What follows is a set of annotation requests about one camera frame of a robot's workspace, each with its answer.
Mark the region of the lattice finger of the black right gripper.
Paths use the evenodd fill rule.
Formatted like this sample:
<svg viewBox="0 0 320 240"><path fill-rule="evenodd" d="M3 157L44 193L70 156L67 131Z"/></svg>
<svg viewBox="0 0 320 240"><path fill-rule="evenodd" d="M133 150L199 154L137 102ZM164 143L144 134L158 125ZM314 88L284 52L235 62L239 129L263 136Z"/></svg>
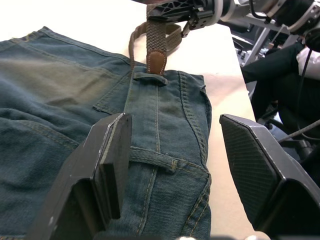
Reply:
<svg viewBox="0 0 320 240"><path fill-rule="evenodd" d="M193 0L167 0L149 4L148 7L147 20L165 24L189 21L195 10Z"/></svg>

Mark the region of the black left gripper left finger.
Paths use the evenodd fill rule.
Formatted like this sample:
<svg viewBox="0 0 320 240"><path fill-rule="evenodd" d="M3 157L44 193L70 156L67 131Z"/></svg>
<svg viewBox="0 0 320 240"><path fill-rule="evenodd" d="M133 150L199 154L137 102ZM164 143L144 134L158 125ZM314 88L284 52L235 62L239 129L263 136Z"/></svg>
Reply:
<svg viewBox="0 0 320 240"><path fill-rule="evenodd" d="M132 117L100 119L61 167L29 240L91 240L121 215L132 138Z"/></svg>

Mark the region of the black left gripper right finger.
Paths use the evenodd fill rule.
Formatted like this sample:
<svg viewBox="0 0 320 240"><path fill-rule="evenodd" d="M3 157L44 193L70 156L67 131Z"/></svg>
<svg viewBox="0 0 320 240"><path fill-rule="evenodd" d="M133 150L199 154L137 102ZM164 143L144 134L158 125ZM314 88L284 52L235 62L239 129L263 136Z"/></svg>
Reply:
<svg viewBox="0 0 320 240"><path fill-rule="evenodd" d="M320 154L297 161L263 125L223 114L228 165L246 216L269 236L320 233Z"/></svg>

